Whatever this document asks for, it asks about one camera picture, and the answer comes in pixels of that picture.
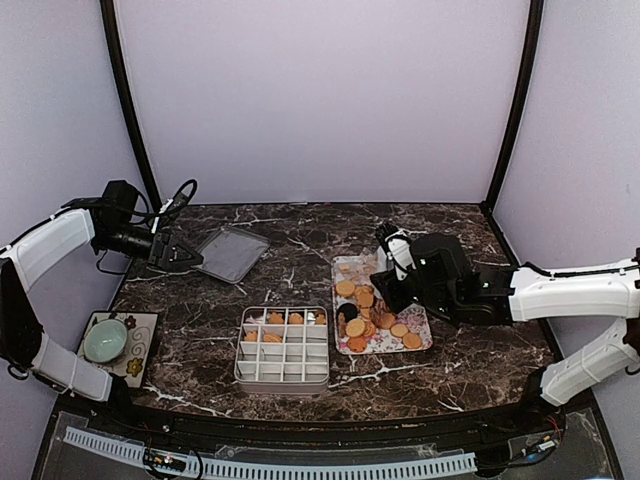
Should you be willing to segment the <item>silver divided cookie tin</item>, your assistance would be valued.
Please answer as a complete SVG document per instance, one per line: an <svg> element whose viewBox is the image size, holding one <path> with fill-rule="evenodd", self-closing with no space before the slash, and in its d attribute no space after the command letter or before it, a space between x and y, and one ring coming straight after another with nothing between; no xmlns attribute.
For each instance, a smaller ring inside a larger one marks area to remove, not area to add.
<svg viewBox="0 0 640 480"><path fill-rule="evenodd" d="M271 312L282 313L284 324L270 324ZM291 313L304 317L302 325L288 323ZM326 316L324 325L316 315ZM246 342L249 331L256 342ZM265 333L282 337L281 343L264 343ZM234 376L250 394L309 396L324 392L330 376L328 314L320 306L251 306L244 310L236 347Z"/></svg>

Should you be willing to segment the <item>silver metal tongs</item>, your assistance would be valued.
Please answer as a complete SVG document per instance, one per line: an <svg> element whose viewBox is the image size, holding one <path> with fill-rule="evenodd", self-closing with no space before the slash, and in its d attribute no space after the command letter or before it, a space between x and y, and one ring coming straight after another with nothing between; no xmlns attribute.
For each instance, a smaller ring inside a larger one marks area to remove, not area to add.
<svg viewBox="0 0 640 480"><path fill-rule="evenodd" d="M389 260L387 254L382 247L378 247L376 250L376 273L392 270L394 264L392 260Z"/></svg>

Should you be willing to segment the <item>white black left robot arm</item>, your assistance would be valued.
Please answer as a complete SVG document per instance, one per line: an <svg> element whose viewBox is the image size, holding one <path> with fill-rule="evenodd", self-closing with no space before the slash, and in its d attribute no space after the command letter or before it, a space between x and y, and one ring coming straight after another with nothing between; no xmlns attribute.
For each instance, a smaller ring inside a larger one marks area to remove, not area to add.
<svg viewBox="0 0 640 480"><path fill-rule="evenodd" d="M185 182L169 204L154 213L134 185L112 180L101 195L70 200L2 247L1 358L11 377L35 376L63 394L105 403L101 417L120 436L140 429L140 412L127 403L126 381L80 358L47 330L64 318L62 300L72 294L81 297L71 303L73 321L80 318L80 304L101 298L71 277L77 273L90 284L103 284L89 271L90 254L121 254L168 273L201 265L202 255L167 226L196 189L195 180ZM61 300L55 301L53 313L40 319L45 302L56 294Z"/></svg>

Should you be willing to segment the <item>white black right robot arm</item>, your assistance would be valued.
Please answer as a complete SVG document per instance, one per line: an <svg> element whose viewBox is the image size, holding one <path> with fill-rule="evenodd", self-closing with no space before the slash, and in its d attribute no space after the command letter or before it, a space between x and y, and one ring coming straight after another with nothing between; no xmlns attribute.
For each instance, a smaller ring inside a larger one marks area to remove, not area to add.
<svg viewBox="0 0 640 480"><path fill-rule="evenodd" d="M461 324L515 325L565 317L610 317L613 324L564 360L530 374L510 424L534 432L549 409L624 370L639 371L639 259L574 269L521 266L476 270L459 240L432 233L412 239L391 224L376 231L389 266L371 277L386 305L399 313L411 304Z"/></svg>

